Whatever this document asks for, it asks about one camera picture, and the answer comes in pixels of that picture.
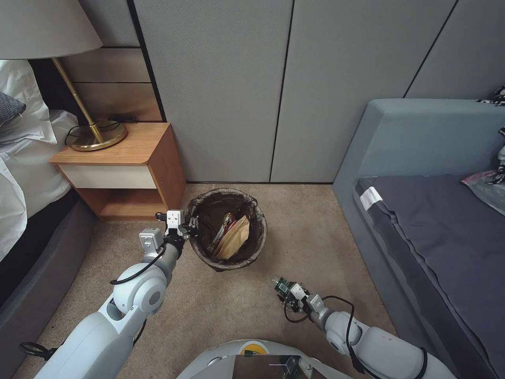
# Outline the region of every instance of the nightstand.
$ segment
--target nightstand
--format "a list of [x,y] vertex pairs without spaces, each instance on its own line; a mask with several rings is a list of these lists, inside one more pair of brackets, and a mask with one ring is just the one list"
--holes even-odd
[[66,146],[50,162],[103,221],[153,220],[180,208],[186,186],[168,123],[126,124],[117,145],[93,152]]

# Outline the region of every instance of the beige carpet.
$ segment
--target beige carpet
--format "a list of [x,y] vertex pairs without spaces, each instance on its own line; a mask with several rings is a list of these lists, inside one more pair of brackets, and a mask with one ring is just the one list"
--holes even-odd
[[[221,185],[188,185],[185,203]],[[326,342],[310,321],[291,324],[270,279],[280,275],[310,291],[334,294],[356,305],[356,318],[393,332],[329,185],[227,185],[255,197],[265,213],[268,237],[249,267],[216,273],[186,244],[173,272],[165,302],[144,333],[119,378],[175,378],[206,348],[239,338],[291,345],[355,377],[349,357]],[[158,222],[97,222],[82,267],[38,342],[58,346],[77,323],[96,311],[112,291],[109,280],[140,261],[138,233]],[[336,310],[342,304],[331,303]],[[15,378],[31,378],[43,364],[28,357]]]

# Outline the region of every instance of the trash bag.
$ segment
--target trash bag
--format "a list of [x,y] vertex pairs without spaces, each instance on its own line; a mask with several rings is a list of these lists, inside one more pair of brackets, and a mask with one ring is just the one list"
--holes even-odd
[[[235,219],[246,215],[250,222],[249,238],[237,254],[228,260],[211,258],[208,246],[218,233],[226,213],[231,212]],[[267,222],[255,198],[232,188],[213,189],[193,198],[187,207],[189,217],[197,217],[198,235],[190,238],[196,255],[214,270],[236,270],[250,265],[263,249],[267,238]]]

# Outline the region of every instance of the paper bag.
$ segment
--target paper bag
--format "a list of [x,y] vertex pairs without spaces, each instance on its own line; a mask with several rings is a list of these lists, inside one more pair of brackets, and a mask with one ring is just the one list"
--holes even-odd
[[217,245],[213,257],[215,259],[230,259],[237,254],[237,251],[248,238],[249,220],[244,216],[228,230],[219,245]]

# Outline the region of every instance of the power cord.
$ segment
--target power cord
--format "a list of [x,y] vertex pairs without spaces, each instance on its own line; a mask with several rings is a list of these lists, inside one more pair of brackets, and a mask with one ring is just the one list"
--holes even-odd
[[146,327],[146,323],[147,323],[147,319],[144,320],[144,323],[142,324],[142,327],[140,328],[140,332],[138,332],[137,336],[133,340],[133,345],[134,346],[137,343],[137,341],[140,338],[140,336],[142,335],[142,332],[144,331],[144,328]]
[[286,318],[286,320],[287,320],[287,321],[289,321],[289,322],[291,322],[291,323],[293,323],[293,324],[297,324],[297,323],[299,323],[299,322],[305,321],[305,320],[309,317],[309,315],[305,315],[304,317],[302,317],[302,318],[300,318],[300,319],[298,319],[298,320],[292,320],[292,319],[290,319],[290,318],[288,317],[288,314],[286,313],[286,305],[287,305],[287,304],[288,304],[288,302],[287,302],[287,301],[285,301],[285,302],[284,302],[284,317]]
[[158,255],[156,255],[156,257],[150,261],[144,268],[142,268],[141,270],[137,271],[135,274],[127,277],[127,278],[124,278],[124,279],[121,279],[121,280],[118,280],[118,279],[114,279],[114,280],[111,280],[110,283],[112,285],[117,285],[117,284],[123,284],[123,283],[126,283],[126,282],[129,282],[130,280],[132,279],[135,279],[136,277],[138,277],[140,274],[144,273],[147,271],[148,268],[150,268],[152,265],[154,265],[156,263],[156,261],[158,259],[161,258],[161,256],[165,253],[165,250],[167,249],[167,242],[164,241],[162,243],[162,249],[161,251],[158,253]]
[[[110,125],[105,125],[105,126],[99,126],[99,129],[105,129],[106,132],[109,132],[111,130],[114,130],[117,128],[120,124],[122,123],[138,123],[138,119],[136,117],[121,117],[118,115],[112,115],[107,119],[108,121],[115,121],[114,123]],[[70,128],[68,131],[66,137],[65,137],[65,145],[67,145],[67,140],[69,137],[79,137],[78,135],[72,134],[72,131],[78,127],[81,127],[81,125],[73,126]]]
[[[340,301],[342,301],[346,304],[349,304],[351,306],[351,313],[350,313],[349,323],[347,324],[347,331],[346,331],[346,345],[347,345],[347,349],[349,350],[349,355],[352,360],[352,365],[354,366],[356,371],[358,371],[361,374],[364,374],[366,372],[368,375],[370,375],[374,379],[382,379],[380,376],[377,376],[376,374],[374,374],[372,371],[370,371],[369,369],[367,369],[363,365],[363,363],[359,360],[358,356],[355,354],[354,349],[352,348],[351,344],[349,343],[349,332],[351,330],[352,319],[354,317],[354,304],[348,300],[345,300],[344,298],[341,298],[338,296],[333,296],[333,295],[325,296],[322,298],[322,300],[324,301],[329,298],[334,298],[334,299],[340,300]],[[422,367],[421,367],[421,371],[419,372],[419,374],[417,374],[417,376],[413,379],[421,379],[425,375],[426,367],[428,366],[428,353],[424,347],[420,347],[420,349],[422,351]]]
[[58,350],[57,347],[46,349],[44,346],[35,342],[21,342],[18,345],[18,349],[27,355],[44,358],[45,361],[49,361],[49,358]]

